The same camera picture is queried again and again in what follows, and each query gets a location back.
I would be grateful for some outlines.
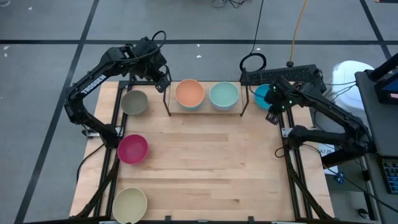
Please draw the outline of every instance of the wooden table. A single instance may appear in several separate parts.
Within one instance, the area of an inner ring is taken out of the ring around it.
[[[101,86],[95,116],[104,123],[111,122],[117,86],[117,82]],[[153,86],[133,86],[133,90],[146,92],[149,106],[142,116],[128,117],[126,135],[145,136],[150,153],[138,166],[121,163],[116,193],[128,187],[142,189],[148,198],[143,220],[164,220],[166,215],[173,220],[247,220],[248,216],[257,221],[294,220],[285,160],[274,155],[282,146],[279,126],[265,120],[266,112],[257,107],[251,93],[243,117],[168,116],[163,94]],[[308,108],[295,106],[293,114],[295,124],[312,126]],[[99,138],[89,140],[85,156],[101,143]],[[319,154],[306,146],[300,151],[309,191],[333,216]],[[102,149],[81,168],[71,215],[77,214],[98,188],[104,152]],[[101,214],[107,197],[105,193]],[[300,210],[304,217],[302,202]]]

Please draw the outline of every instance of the blue bowl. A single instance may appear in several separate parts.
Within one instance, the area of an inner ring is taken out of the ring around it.
[[[238,88],[229,82],[220,82],[210,89],[210,101],[219,110],[232,109],[239,99]]]
[[[267,94],[269,90],[269,85],[268,84],[263,84],[259,87],[257,87],[257,90],[255,90],[255,95],[254,95],[254,100],[256,101],[257,105],[261,109],[268,110],[269,109],[269,104],[264,101],[264,97]]]

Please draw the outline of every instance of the orange bowl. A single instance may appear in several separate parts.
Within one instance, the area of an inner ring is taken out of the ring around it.
[[[186,109],[196,109],[205,98],[205,90],[196,80],[182,80],[175,89],[177,101]]]

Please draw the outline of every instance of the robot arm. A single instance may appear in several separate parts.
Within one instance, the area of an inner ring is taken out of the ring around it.
[[[270,85],[270,91],[264,100],[271,104],[267,120],[274,124],[278,122],[278,114],[294,105],[300,105],[315,108],[344,128],[345,132],[340,134],[295,126],[287,136],[289,146],[296,149],[306,141],[341,146],[342,150],[322,157],[326,167],[361,157],[370,150],[371,138],[361,119],[328,101],[312,83],[291,85],[280,77]]]
[[[165,65],[166,59],[160,53],[161,46],[157,46],[153,39],[164,31],[157,32],[152,40],[144,37],[133,47],[126,44],[123,47],[111,47],[101,57],[99,64],[88,72],[80,81],[67,89],[64,108],[69,120],[75,124],[84,124],[99,133],[106,147],[117,147],[119,136],[114,127],[104,124],[90,114],[83,105],[83,99],[99,87],[109,77],[134,73],[141,78],[153,80],[159,92],[163,92],[169,85],[167,79],[169,69]],[[166,73],[159,71],[165,66]]]

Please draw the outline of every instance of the pink bowl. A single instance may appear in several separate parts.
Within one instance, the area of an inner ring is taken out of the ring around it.
[[[118,157],[127,164],[138,164],[148,154],[148,142],[139,134],[126,136],[119,143]]]

